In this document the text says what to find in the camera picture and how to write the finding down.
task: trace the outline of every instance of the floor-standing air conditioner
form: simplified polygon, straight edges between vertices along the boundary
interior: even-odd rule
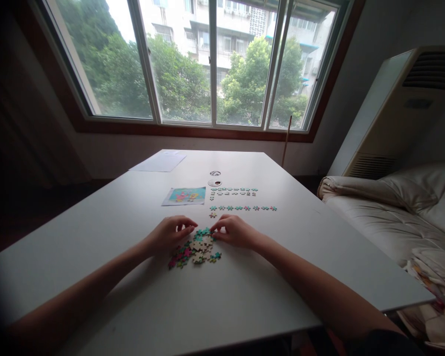
[[[378,179],[445,107],[445,46],[384,61],[329,176]]]

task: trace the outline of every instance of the puzzle box picture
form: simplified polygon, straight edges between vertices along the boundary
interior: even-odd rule
[[[162,206],[204,204],[205,196],[206,187],[172,188],[163,201]]]

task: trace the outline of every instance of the forearm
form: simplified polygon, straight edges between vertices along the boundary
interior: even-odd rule
[[[109,292],[147,256],[134,246],[13,323],[8,332],[32,354],[56,350]]]
[[[254,249],[282,273],[313,312],[342,339],[361,338],[374,329],[402,333],[359,294],[269,237],[259,239]]]

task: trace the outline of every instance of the green leaves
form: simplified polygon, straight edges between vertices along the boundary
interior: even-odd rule
[[[122,38],[105,0],[57,0],[81,64],[104,115],[151,117],[147,87],[134,42]],[[162,36],[148,37],[150,60],[164,119],[211,121],[207,71]],[[271,45],[250,42],[246,57],[233,53],[221,82],[218,122],[259,125]],[[294,38],[285,44],[272,122],[285,126],[301,118],[308,98],[293,95],[301,85],[302,51]]]
[[[233,53],[231,70],[221,83],[222,110],[218,121],[225,123],[259,125],[266,92],[271,45],[263,38],[255,38],[247,49],[246,58]],[[287,126],[290,115],[300,118],[307,107],[305,95],[293,96],[301,85],[302,50],[295,38],[285,44],[280,68],[272,121]]]

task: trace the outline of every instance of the sheet of paper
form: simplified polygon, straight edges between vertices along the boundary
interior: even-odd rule
[[[130,168],[129,171],[171,172],[186,155],[157,153],[145,161]]]
[[[171,188],[162,206],[204,204],[206,187]]]
[[[176,155],[178,154],[179,151],[176,150],[168,150],[168,151],[164,151],[162,152],[163,154],[168,154],[168,155]]]

